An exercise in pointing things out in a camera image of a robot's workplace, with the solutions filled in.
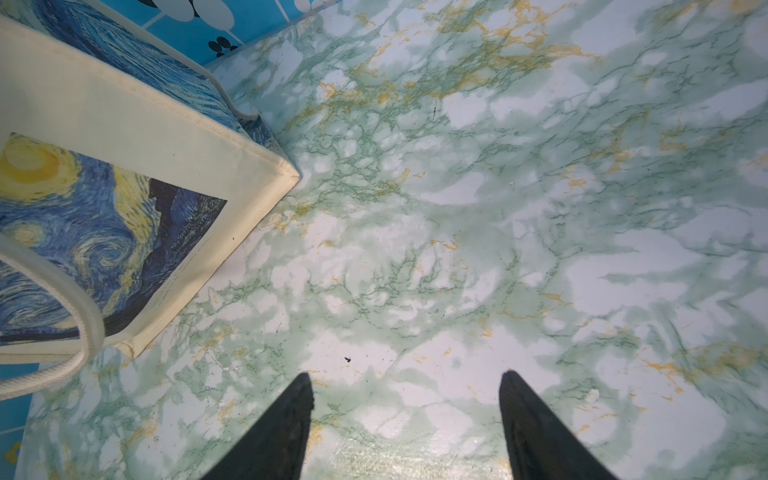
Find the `cream canvas tote bag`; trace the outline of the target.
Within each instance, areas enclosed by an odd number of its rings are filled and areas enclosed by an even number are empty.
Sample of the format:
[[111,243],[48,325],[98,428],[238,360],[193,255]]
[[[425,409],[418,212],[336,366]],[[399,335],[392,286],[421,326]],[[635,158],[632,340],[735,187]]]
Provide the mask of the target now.
[[299,181],[259,114],[103,1],[1,5],[3,399],[138,356]]

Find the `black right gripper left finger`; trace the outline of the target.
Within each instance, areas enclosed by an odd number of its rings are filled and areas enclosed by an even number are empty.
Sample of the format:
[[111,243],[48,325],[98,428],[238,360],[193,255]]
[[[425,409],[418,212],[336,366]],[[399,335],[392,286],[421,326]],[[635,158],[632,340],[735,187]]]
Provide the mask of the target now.
[[298,479],[314,409],[310,375],[302,372],[275,399],[205,479]]

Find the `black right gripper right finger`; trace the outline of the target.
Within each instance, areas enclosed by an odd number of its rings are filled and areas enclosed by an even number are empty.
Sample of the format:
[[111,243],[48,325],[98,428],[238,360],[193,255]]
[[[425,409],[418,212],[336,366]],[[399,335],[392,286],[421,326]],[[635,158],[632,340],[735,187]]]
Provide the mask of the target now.
[[513,478],[616,479],[517,372],[503,374],[499,405]]

